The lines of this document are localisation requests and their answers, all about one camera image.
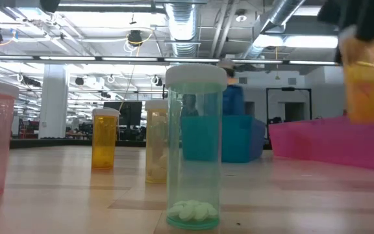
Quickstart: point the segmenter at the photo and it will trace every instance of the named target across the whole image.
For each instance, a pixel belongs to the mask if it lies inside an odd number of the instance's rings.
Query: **white pill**
[[[208,207],[205,205],[198,205],[194,207],[194,220],[198,222],[204,221],[208,216]]]
[[[179,217],[182,221],[189,221],[194,217],[194,206],[186,205],[182,208],[182,211],[179,214]]]
[[[208,203],[208,202],[202,202],[202,203],[200,203],[200,205],[205,205],[208,208],[214,208],[213,205]]]
[[[200,202],[196,200],[190,200],[190,201],[187,201],[187,205],[197,206],[197,205],[200,205]]]
[[[153,169],[152,169],[152,172],[151,172],[151,176],[154,179],[163,180],[163,179],[167,178],[167,170],[162,169],[161,167],[154,165]]]
[[[161,156],[160,160],[158,161],[158,165],[160,165],[160,167],[163,169],[167,169],[167,156],[166,155]]]
[[[218,213],[218,210],[216,210],[215,208],[208,208],[208,217],[209,218],[218,218],[219,217],[219,213]]]
[[[185,206],[187,203],[185,201],[178,201],[176,203],[174,203],[173,206],[176,206],[176,205],[182,205],[182,206]]]
[[[180,212],[182,211],[184,207],[182,205],[176,205],[176,206],[173,206],[171,209],[169,209],[167,212],[168,212],[168,216],[170,217],[174,217],[174,216],[178,216],[180,214]]]

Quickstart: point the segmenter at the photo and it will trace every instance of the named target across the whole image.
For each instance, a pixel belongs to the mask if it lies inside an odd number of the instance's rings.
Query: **orange bottle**
[[[356,64],[344,66],[344,73],[350,120],[357,124],[374,123],[374,41]]]

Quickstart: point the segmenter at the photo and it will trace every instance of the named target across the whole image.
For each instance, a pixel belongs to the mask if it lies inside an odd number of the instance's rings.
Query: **person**
[[[183,95],[181,117],[199,115],[199,112],[195,108],[195,102],[196,102],[196,97],[194,94]]]
[[[243,88],[235,84],[235,63],[225,58],[220,60],[218,67],[226,71],[229,83],[226,90],[223,92],[223,115],[244,115],[245,101],[243,98]]]
[[[356,33],[346,39],[336,54],[336,62],[357,62],[374,40],[374,0],[328,0],[318,14],[318,20],[339,26],[340,31],[355,25]]]

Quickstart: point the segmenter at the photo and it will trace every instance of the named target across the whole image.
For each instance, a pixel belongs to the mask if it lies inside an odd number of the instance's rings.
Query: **ductwork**
[[[166,4],[169,17],[168,26],[171,39],[176,41],[195,40],[197,35],[197,5],[193,4]],[[195,57],[197,45],[173,44],[174,57]]]
[[[255,41],[250,45],[246,52],[242,54],[243,59],[255,59],[264,50],[263,47],[254,45],[257,37],[272,26],[283,26],[291,18],[305,0],[275,0],[273,8],[263,15],[260,15],[255,22],[254,35]]]

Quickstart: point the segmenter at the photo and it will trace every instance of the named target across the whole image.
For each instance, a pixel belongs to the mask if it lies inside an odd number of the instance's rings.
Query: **ceiling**
[[[162,6],[162,2],[156,1],[156,6]],[[199,6],[198,30],[199,36],[195,43],[199,44],[198,57],[208,58],[212,50],[212,42],[216,34],[216,26],[220,19],[223,0],[191,0],[206,4]],[[150,1],[113,1],[113,3],[144,4],[149,7]],[[238,22],[233,17],[230,27],[229,9],[225,15],[222,32],[227,31],[227,41],[221,50],[221,56],[234,56],[243,53],[253,42],[253,26],[255,19],[260,14],[270,10],[273,0],[239,0],[237,9],[245,9],[247,19]],[[304,5],[295,13],[286,24],[286,30],[282,37],[295,35],[333,36],[336,31],[330,25],[323,25],[316,21],[316,14],[324,0],[306,0]],[[93,7],[79,7],[80,4],[92,4]],[[139,57],[171,57],[173,54],[168,19],[165,14],[159,12],[152,14],[132,13],[131,7],[112,8],[99,4],[105,4],[102,0],[74,0],[61,1],[60,7],[53,15],[44,14],[36,10],[22,10],[26,17],[13,16],[0,10],[0,28],[3,35],[3,43],[0,46],[0,55],[68,55],[68,56],[139,56]],[[129,51],[126,46],[127,35],[133,29],[142,31],[145,41],[139,48]],[[316,49],[303,47],[278,47],[276,49],[264,49],[262,57],[265,59],[288,60],[317,60],[330,61],[333,58],[334,49]],[[86,112],[90,112],[98,104],[96,100],[105,100],[98,90],[143,91],[143,94],[120,93],[114,95],[116,100],[148,100],[162,97],[162,87],[155,86],[151,82],[154,76],[164,78],[167,66],[162,65],[128,65],[128,64],[69,64],[71,74],[69,94],[69,116],[84,116],[82,111],[75,111],[76,106],[83,106]],[[265,65],[259,70],[291,70],[306,74],[315,66],[276,66]],[[23,89],[19,107],[32,106],[37,108],[41,102],[41,89],[21,84],[18,80],[21,73],[43,83],[44,64],[0,61],[0,82],[17,85]],[[75,84],[78,77],[90,79],[93,83],[86,82],[83,86]]]

